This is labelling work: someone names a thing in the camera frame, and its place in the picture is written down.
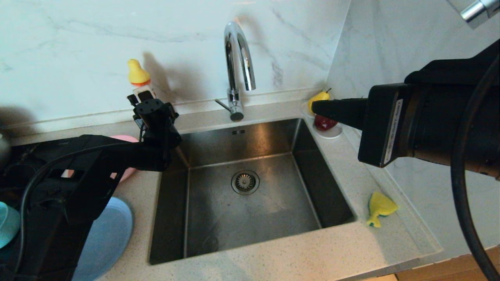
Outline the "orange dish soap bottle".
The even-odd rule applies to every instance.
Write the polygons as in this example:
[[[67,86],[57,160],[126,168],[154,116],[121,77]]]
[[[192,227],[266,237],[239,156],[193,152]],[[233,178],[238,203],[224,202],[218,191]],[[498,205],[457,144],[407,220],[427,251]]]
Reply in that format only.
[[[139,61],[136,59],[129,59],[127,61],[127,66],[129,70],[128,79],[130,84],[134,87],[132,93],[136,95],[137,99],[139,100],[139,92],[141,91],[151,91],[155,94],[155,98],[157,98],[150,74],[142,68]]]

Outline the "yellow pear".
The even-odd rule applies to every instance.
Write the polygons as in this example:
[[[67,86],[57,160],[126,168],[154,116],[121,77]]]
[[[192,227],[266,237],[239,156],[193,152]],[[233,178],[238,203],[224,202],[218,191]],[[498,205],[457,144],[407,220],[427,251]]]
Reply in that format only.
[[[324,90],[311,97],[307,102],[307,109],[309,114],[314,114],[313,112],[313,103],[315,101],[329,101],[330,100],[330,89]]]

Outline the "yellow sponge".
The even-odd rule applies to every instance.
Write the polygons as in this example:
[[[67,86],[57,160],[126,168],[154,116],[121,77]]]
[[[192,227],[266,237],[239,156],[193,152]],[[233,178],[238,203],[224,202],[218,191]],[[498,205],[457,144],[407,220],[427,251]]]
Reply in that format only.
[[[398,205],[385,194],[373,192],[368,201],[369,217],[366,221],[368,226],[381,228],[379,217],[387,217],[398,210]]]

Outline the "wooden cabinet panel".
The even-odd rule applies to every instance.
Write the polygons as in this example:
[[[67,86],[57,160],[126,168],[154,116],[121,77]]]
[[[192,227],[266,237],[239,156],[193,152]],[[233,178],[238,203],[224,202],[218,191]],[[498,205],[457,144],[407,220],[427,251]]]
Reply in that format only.
[[[398,281],[488,281],[471,254],[395,274]]]

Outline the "blue plate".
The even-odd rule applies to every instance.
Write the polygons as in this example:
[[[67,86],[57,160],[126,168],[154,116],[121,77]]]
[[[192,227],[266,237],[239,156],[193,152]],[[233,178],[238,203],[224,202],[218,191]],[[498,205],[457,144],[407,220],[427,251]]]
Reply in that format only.
[[[129,205],[111,197],[90,229],[71,281],[95,281],[109,271],[126,249],[133,227]]]

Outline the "pink plate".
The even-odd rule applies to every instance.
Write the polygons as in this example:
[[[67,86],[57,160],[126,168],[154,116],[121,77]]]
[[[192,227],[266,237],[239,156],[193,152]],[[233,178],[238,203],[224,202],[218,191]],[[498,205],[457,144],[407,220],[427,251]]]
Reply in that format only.
[[[112,135],[110,136],[113,139],[119,139],[125,142],[138,142],[138,140],[135,137],[132,137],[130,135]],[[127,168],[125,172],[123,173],[123,176],[120,179],[120,183],[123,181],[127,180],[130,176],[132,176],[136,172],[135,168]],[[72,169],[66,169],[62,172],[61,177],[62,178],[71,178],[75,174],[75,171]]]

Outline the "small white dish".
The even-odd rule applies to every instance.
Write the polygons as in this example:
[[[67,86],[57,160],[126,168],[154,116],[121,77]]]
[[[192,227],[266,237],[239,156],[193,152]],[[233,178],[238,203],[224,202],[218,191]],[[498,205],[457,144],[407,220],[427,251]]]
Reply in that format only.
[[[303,102],[300,106],[300,110],[302,112],[302,114],[306,117],[306,119],[308,121],[310,121],[311,123],[311,126],[312,126],[312,130],[313,132],[315,132],[315,134],[320,137],[320,138],[323,138],[323,139],[336,139],[338,138],[342,133],[343,133],[343,126],[341,123],[338,123],[336,126],[334,126],[333,128],[329,129],[329,130],[326,130],[326,131],[321,131],[321,130],[318,130],[315,125],[314,125],[314,117],[315,115],[314,114],[311,114],[309,112],[309,109],[308,109],[308,102]]]

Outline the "dark red apple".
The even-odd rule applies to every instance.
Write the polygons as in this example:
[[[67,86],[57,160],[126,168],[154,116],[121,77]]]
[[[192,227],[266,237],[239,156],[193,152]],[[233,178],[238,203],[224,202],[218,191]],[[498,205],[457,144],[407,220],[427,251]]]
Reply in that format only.
[[[314,127],[321,132],[326,132],[327,130],[334,128],[337,124],[338,122],[333,119],[320,116],[319,114],[315,115]]]

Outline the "metal sink drain strainer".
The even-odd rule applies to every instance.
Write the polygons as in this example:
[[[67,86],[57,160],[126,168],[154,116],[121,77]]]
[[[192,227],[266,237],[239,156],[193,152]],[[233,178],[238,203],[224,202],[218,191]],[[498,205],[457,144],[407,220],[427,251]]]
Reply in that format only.
[[[230,183],[234,192],[250,195],[258,190],[260,178],[252,170],[240,170],[232,176]]]

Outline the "chrome gooseneck faucet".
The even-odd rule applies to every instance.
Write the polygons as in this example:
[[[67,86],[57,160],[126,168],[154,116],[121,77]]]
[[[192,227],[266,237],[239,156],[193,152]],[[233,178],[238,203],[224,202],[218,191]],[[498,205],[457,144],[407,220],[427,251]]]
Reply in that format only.
[[[257,86],[248,41],[243,30],[241,29],[241,26],[235,21],[230,21],[225,26],[224,49],[227,66],[227,78],[229,81],[229,87],[227,89],[227,104],[224,104],[219,99],[216,99],[215,102],[229,111],[231,121],[239,122],[243,120],[244,112],[243,104],[240,98],[240,90],[236,82],[235,55],[238,55],[240,59],[245,89],[247,91],[253,91],[257,88]]]

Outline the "teal cup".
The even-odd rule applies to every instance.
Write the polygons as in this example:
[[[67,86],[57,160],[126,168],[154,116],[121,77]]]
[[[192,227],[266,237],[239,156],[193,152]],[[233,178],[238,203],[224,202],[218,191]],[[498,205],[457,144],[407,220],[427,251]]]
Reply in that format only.
[[[0,201],[0,249],[9,244],[20,229],[20,213]]]

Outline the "black glass cooktop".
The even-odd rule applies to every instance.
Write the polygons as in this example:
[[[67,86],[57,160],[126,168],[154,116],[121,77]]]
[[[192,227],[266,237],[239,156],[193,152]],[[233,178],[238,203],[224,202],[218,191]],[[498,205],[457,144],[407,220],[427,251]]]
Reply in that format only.
[[[48,162],[73,152],[70,143],[75,139],[57,139],[12,148],[10,160],[0,169],[0,201],[19,210],[25,187],[31,178]]]

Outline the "stainless steel sink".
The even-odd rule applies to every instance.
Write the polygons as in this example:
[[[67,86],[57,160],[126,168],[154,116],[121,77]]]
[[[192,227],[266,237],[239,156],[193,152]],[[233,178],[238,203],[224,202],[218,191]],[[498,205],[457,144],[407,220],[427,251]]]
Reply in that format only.
[[[148,261],[169,263],[353,222],[304,119],[186,133],[161,174]],[[252,170],[256,192],[232,176]]]

